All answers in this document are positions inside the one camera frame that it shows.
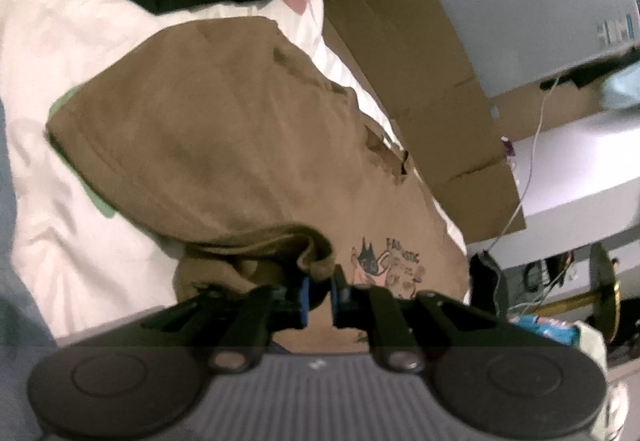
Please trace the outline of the blue jeans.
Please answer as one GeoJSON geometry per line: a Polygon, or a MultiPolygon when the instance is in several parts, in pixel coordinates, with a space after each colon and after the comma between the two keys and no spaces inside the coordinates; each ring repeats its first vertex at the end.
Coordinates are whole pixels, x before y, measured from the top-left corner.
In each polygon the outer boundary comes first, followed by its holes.
{"type": "Polygon", "coordinates": [[[49,327],[32,294],[12,265],[16,198],[1,132],[1,438],[41,440],[42,430],[28,403],[27,379],[35,364],[55,349],[49,327]]]}

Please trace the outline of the black garment right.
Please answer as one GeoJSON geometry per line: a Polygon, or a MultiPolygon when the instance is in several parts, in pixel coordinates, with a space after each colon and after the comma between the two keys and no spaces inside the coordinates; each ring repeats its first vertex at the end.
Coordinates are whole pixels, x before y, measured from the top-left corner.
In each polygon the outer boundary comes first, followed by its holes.
{"type": "Polygon", "coordinates": [[[470,260],[471,307],[498,319],[505,319],[509,309],[509,288],[498,263],[486,250],[470,260]]]}

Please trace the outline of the white bear print duvet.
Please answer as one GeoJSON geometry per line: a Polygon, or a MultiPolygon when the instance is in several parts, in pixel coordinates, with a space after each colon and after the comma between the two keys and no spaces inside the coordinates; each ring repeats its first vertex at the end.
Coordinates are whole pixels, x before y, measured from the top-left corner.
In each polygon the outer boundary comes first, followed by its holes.
{"type": "Polygon", "coordinates": [[[12,260],[55,337],[193,293],[186,244],[283,223],[352,281],[464,296],[457,225],[304,5],[1,0],[12,260]]]}

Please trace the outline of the brown cardboard sheet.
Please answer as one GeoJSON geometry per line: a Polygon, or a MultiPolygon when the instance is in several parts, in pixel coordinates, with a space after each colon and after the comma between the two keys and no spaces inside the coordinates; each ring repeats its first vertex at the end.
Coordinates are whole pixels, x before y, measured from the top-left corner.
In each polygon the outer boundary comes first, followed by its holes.
{"type": "Polygon", "coordinates": [[[624,0],[326,0],[344,60],[378,98],[426,184],[470,243],[526,225],[505,141],[597,112],[606,28],[624,0]]]}

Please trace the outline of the brown t-shirt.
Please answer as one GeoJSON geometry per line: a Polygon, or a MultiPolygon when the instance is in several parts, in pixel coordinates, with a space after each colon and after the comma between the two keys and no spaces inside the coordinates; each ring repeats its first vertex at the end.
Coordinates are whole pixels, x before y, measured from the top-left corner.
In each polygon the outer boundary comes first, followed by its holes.
{"type": "Polygon", "coordinates": [[[119,213],[183,243],[179,300],[214,284],[324,282],[337,265],[400,299],[469,289],[409,154],[271,19],[166,28],[85,83],[47,131],[119,213]]]}

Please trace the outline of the blue patterned cloth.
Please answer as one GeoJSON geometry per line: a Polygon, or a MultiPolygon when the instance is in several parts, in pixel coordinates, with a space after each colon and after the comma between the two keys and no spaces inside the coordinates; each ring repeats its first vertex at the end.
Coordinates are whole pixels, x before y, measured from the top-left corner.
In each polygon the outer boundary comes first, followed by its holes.
{"type": "Polygon", "coordinates": [[[539,315],[511,317],[510,323],[563,345],[576,347],[579,343],[580,330],[574,323],[539,315]]]}

